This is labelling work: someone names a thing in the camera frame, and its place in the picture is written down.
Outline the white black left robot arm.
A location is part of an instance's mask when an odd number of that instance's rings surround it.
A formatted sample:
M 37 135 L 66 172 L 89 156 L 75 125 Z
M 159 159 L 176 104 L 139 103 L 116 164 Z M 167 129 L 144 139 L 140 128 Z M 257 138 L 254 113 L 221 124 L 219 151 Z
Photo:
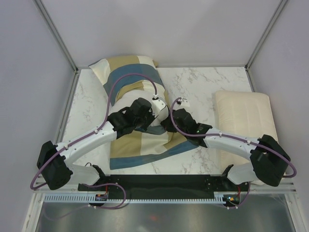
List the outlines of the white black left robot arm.
M 72 176 L 79 175 L 78 183 L 85 182 L 94 190 L 102 190 L 106 180 L 92 167 L 73 166 L 73 163 L 91 150 L 124 135 L 136 128 L 147 129 L 166 107 L 160 98 L 148 101 L 138 98 L 129 107 L 111 113 L 102 125 L 73 141 L 57 145 L 51 141 L 41 147 L 37 167 L 50 190 L 65 186 Z

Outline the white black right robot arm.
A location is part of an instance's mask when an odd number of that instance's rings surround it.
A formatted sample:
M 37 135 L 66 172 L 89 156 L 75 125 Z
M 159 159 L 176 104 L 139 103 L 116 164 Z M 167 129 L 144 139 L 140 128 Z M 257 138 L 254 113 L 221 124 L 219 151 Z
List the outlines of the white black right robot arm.
M 196 122 L 185 109 L 173 110 L 161 125 L 168 132 L 179 132 L 193 145 L 223 150 L 246 159 L 245 164 L 230 164 L 225 169 L 221 186 L 228 191 L 254 181 L 277 187 L 292 165 L 290 157 L 273 137 L 250 138 L 222 132 Z

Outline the white pillow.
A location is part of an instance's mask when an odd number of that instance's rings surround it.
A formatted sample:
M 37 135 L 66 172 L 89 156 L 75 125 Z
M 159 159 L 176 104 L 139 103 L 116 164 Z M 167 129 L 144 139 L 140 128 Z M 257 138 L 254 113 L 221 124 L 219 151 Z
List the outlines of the white pillow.
M 144 90 L 132 90 L 120 97 L 110 110 L 109 117 L 117 115 L 137 127 L 158 126 L 169 115 L 164 98 L 154 97 Z

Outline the blue beige checkered pillowcase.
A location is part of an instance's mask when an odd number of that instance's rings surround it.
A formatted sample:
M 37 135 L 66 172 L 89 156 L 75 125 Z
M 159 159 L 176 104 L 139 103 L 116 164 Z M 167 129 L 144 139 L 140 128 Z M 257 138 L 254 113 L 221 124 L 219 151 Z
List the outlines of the blue beige checkered pillowcase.
M 154 95 L 165 102 L 169 97 L 152 58 L 103 58 L 89 68 L 109 96 L 107 121 L 117 132 L 110 146 L 110 169 L 144 165 L 197 147 L 174 129 L 168 105 L 158 116 L 153 115 Z

